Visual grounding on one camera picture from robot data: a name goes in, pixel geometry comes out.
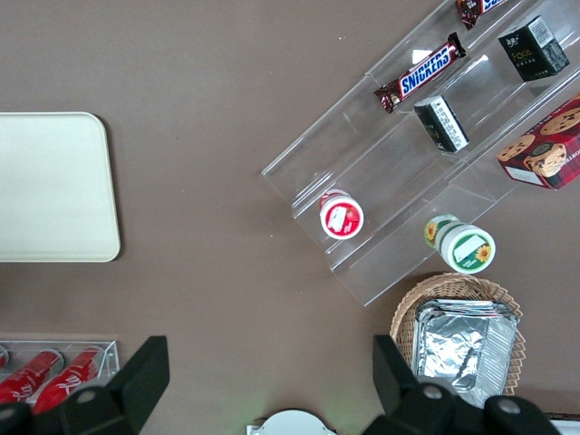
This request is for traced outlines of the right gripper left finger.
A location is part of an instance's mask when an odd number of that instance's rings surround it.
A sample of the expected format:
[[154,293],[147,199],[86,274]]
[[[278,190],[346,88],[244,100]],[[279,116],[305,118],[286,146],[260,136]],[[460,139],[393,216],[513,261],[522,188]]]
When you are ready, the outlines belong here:
[[103,387],[74,393],[32,418],[32,434],[138,434],[169,385],[168,339],[149,337]]

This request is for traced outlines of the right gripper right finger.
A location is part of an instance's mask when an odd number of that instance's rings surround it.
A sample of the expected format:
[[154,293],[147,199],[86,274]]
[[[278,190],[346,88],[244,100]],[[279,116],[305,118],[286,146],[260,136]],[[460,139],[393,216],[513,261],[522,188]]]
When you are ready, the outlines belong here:
[[389,335],[376,335],[372,379],[383,414],[373,434],[484,434],[483,410],[432,382],[419,382]]

